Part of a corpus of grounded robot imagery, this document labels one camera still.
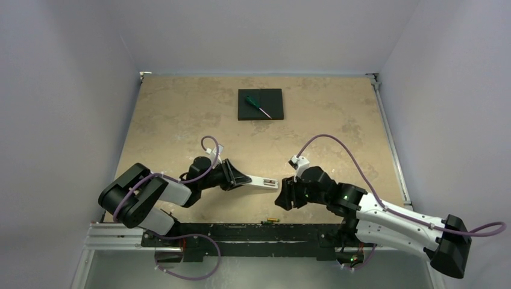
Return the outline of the white remote control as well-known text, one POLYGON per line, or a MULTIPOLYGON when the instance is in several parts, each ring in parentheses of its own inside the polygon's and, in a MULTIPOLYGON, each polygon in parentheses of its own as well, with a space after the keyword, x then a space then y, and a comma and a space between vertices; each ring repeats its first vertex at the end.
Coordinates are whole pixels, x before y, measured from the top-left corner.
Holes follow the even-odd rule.
POLYGON ((280 182, 277 179, 264 178, 260 176, 248 175, 250 181, 243 186, 255 187, 258 189, 277 190, 280 182))

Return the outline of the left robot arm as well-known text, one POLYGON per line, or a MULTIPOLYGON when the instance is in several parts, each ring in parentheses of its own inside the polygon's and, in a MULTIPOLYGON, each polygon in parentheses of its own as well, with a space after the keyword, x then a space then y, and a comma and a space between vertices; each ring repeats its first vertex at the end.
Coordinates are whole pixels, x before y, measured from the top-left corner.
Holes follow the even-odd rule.
POLYGON ((207 157, 196 157, 187 173, 181 176, 188 181, 201 179, 189 184, 167 181, 161 176, 151 179, 149 169, 136 163, 105 188, 98 198, 99 206, 127 228, 140 227, 156 232, 156 238, 164 246, 173 246, 180 237, 180 230, 174 226, 177 220, 170 214, 159 211, 155 204, 164 201, 189 208, 198 202, 203 190, 220 187, 224 191, 249 184, 252 178, 237 170, 228 159, 223 160, 211 171, 206 172, 212 161, 207 157))

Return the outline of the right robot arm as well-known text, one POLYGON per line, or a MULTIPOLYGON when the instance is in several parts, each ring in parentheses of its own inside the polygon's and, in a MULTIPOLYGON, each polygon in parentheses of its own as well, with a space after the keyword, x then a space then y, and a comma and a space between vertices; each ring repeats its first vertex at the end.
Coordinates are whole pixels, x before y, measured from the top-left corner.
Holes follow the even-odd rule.
POLYGON ((325 205, 345 221, 338 229, 342 243, 391 247, 419 256, 443 275, 464 277, 472 240, 461 218, 432 217, 388 202, 379 204, 373 193, 336 182, 318 166, 282 182, 275 204, 286 211, 309 203, 325 205))

